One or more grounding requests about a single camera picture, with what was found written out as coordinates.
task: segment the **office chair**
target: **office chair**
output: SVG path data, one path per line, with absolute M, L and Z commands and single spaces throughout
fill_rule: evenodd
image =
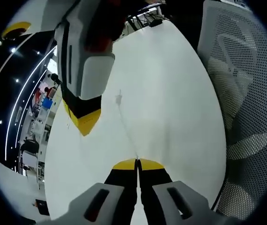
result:
M 267 191 L 267 30 L 242 7 L 206 0 L 203 12 L 198 55 L 227 139 L 226 176 L 214 205 L 244 220 Z

